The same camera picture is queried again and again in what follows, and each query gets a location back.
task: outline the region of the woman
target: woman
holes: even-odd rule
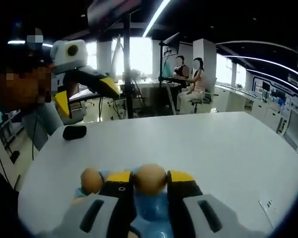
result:
[[[178,56],[175,58],[177,67],[174,69],[174,78],[186,79],[190,75],[189,67],[184,64],[184,57]]]
[[[205,84],[208,81],[203,69],[203,60],[201,58],[195,58],[193,60],[193,68],[196,70],[193,79],[186,78],[185,81],[192,83],[192,86],[188,88],[188,92],[182,92],[178,94],[177,109],[180,114],[185,114],[184,102],[189,102],[192,99],[203,99],[205,92]]]

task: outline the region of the computer monitor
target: computer monitor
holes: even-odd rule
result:
[[[85,0],[90,31],[99,36],[121,20],[123,15],[138,10],[142,0]]]
[[[266,90],[266,91],[270,91],[270,85],[268,84],[268,83],[265,83],[264,81],[263,81],[263,86],[262,86],[262,88],[263,88],[263,90]]]
[[[276,98],[280,98],[283,99],[284,101],[286,100],[286,94],[283,91],[280,91],[278,89],[276,89],[275,92],[272,92],[272,96],[276,97]]]
[[[180,33],[177,33],[166,39],[163,46],[163,57],[177,55],[179,53]]]

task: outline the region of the light strip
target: light strip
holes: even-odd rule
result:
[[[53,45],[50,45],[50,44],[45,44],[45,43],[43,43],[42,45],[43,45],[43,46],[46,46],[46,47],[50,47],[50,48],[52,48],[52,47],[53,47]]]
[[[286,50],[289,50],[289,51],[292,51],[292,52],[295,52],[295,53],[298,54],[298,52],[295,51],[292,48],[289,48],[289,47],[283,46],[283,45],[279,45],[279,44],[275,44],[275,43],[272,43],[272,42],[266,42],[266,41],[226,41],[226,42],[216,43],[216,45],[223,45],[223,44],[230,44],[230,43],[256,43],[256,44],[265,44],[265,45],[271,45],[271,46],[281,47],[281,48],[284,48]]]
[[[24,44],[25,41],[8,41],[8,44],[14,44],[14,45],[21,45],[21,44]],[[53,45],[50,45],[50,44],[45,44],[43,43],[42,44],[43,46],[46,46],[46,47],[53,47]]]
[[[143,37],[146,37],[148,32],[150,31],[150,29],[152,28],[152,26],[154,25],[155,21],[157,21],[158,17],[160,16],[160,14],[162,13],[162,11],[165,9],[165,7],[168,5],[168,3],[171,0],[163,0],[160,7],[158,8],[158,10],[155,12],[155,14],[153,15],[153,18],[151,19],[147,29],[145,30]]]
[[[227,58],[243,58],[243,59],[250,59],[250,60],[259,60],[259,61],[263,61],[263,62],[267,62],[267,63],[272,63],[272,64],[275,64],[275,65],[278,65],[280,67],[283,67],[285,69],[288,69],[289,71],[295,73],[298,75],[298,72],[291,69],[291,68],[288,68],[280,63],[275,63],[275,62],[272,62],[272,61],[269,61],[269,60],[265,60],[265,59],[258,59],[258,58],[253,58],[253,57],[246,57],[246,56],[224,56],[224,57],[227,57]]]
[[[8,44],[24,44],[25,41],[8,41]]]
[[[272,77],[272,78],[274,78],[274,79],[276,79],[276,80],[279,80],[279,81],[281,81],[281,82],[283,82],[283,83],[285,83],[285,84],[291,86],[292,88],[295,88],[296,90],[298,90],[297,87],[295,87],[295,86],[293,86],[292,84],[290,84],[290,83],[288,83],[288,82],[286,82],[286,81],[284,81],[284,80],[282,80],[282,79],[280,79],[280,78],[277,78],[277,77],[275,77],[275,76],[272,76],[272,75],[269,75],[269,74],[266,74],[266,73],[262,73],[262,72],[259,72],[259,71],[251,70],[251,69],[247,69],[247,71],[251,71],[251,72],[255,72],[255,73],[259,73],[259,74],[265,75],[265,76]]]

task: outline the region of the white pillar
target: white pillar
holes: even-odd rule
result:
[[[97,42],[97,70],[109,73],[111,66],[111,41]]]
[[[232,80],[231,80],[231,85],[232,87],[236,86],[236,64],[232,63]]]
[[[245,83],[245,89],[247,91],[252,91],[252,87],[253,87],[253,78],[254,75],[251,74],[250,72],[246,71],[246,83]]]
[[[204,63],[204,72],[208,76],[209,90],[214,91],[217,71],[217,47],[216,44],[206,40],[199,39],[193,42],[193,59],[200,57]]]

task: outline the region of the blue egg holder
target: blue egg holder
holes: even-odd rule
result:
[[[99,173],[103,178],[108,174],[107,171]],[[75,190],[75,199],[86,196],[81,187]],[[142,238],[173,238],[166,189],[157,196],[147,196],[134,189],[134,203],[137,216],[130,224],[131,230],[137,231]]]

